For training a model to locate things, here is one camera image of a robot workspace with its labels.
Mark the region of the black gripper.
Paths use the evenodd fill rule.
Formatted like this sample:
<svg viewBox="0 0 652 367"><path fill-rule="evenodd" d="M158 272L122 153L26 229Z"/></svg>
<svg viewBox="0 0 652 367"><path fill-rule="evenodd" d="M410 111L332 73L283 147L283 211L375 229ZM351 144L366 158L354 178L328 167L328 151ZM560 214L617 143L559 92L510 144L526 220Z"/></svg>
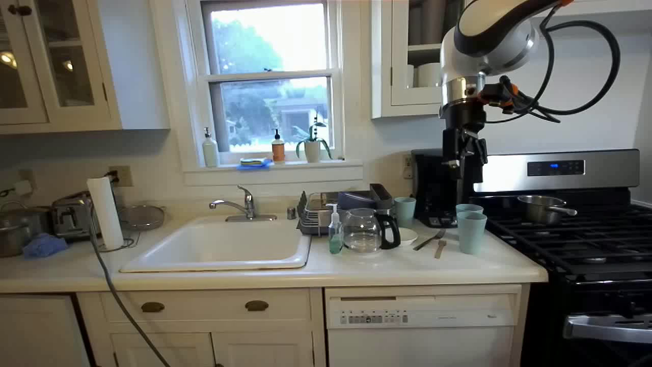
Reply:
<svg viewBox="0 0 652 367"><path fill-rule="evenodd" d="M478 99L451 102L442 107L442 164L456 204L466 201L473 185L483 182L486 143L478 136L485 110Z"/></svg>

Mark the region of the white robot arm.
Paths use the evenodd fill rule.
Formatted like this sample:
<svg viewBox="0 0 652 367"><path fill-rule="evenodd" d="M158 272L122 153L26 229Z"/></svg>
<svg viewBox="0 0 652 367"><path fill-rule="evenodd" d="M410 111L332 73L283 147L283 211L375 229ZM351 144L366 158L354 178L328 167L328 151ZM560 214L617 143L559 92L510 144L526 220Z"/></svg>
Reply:
<svg viewBox="0 0 652 367"><path fill-rule="evenodd" d="M466 201L473 185L483 182L486 143L478 131L488 122L485 106L498 106L505 122L532 114L557 122L560 116L579 114L595 106L613 85L621 50L616 35L593 21L568 21L549 25L554 13L572 0L471 0L456 25L444 35L441 46L441 116L444 196L451 205ZM554 68L552 32L587 26L598 32L611 53L605 83L585 103L568 110L546 107L540 98ZM535 50L538 38L549 46L543 80L534 96L523 94L507 78L507 72L523 66Z"/></svg>

